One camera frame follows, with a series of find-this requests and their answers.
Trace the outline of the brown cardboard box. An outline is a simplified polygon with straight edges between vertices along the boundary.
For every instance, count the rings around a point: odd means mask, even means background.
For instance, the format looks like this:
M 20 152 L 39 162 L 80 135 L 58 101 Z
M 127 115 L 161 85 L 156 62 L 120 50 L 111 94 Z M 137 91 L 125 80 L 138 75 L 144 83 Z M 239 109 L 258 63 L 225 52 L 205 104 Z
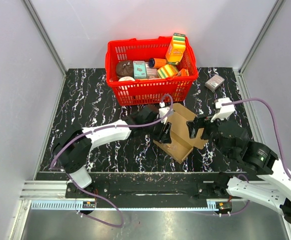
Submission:
M 187 121 L 192 121 L 196 114 L 184 107 L 180 103 L 173 104 L 173 114 L 168 117 L 167 122 L 171 123 L 170 137 L 172 140 L 171 149 L 166 144 L 161 144 L 153 140 L 154 144 L 172 157 L 176 162 L 181 164 L 194 148 L 202 150 L 208 140 L 201 139 L 203 128 L 198 130 L 196 138 L 189 138 L 189 131 L 186 125 Z

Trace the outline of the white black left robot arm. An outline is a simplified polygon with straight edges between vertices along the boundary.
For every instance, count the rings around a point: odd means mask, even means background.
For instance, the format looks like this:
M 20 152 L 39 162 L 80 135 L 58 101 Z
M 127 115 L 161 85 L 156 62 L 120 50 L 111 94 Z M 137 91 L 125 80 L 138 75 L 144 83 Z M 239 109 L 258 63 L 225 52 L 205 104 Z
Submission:
M 51 167 L 60 163 L 65 173 L 77 184 L 76 192 L 83 198 L 88 198 L 94 192 L 92 178 L 85 167 L 90 151 L 111 142 L 136 138 L 141 134 L 151 135 L 160 143 L 171 143 L 168 116 L 172 114 L 171 106 L 158 108 L 148 104 L 110 124 L 82 128 L 72 126 L 54 145 Z

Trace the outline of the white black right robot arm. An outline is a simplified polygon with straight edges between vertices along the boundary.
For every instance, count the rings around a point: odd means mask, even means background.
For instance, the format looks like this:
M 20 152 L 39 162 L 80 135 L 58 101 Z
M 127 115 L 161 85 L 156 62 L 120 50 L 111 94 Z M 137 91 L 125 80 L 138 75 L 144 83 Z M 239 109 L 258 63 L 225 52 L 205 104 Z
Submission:
M 211 116 L 196 116 L 186 122 L 190 138 L 200 137 L 212 142 L 223 156 L 245 167 L 248 174 L 272 186 L 265 189 L 220 172 L 206 191 L 218 198 L 227 195 L 263 205 L 291 224 L 291 177 L 283 161 L 265 144 L 249 138 L 245 128 L 230 120 L 212 120 Z

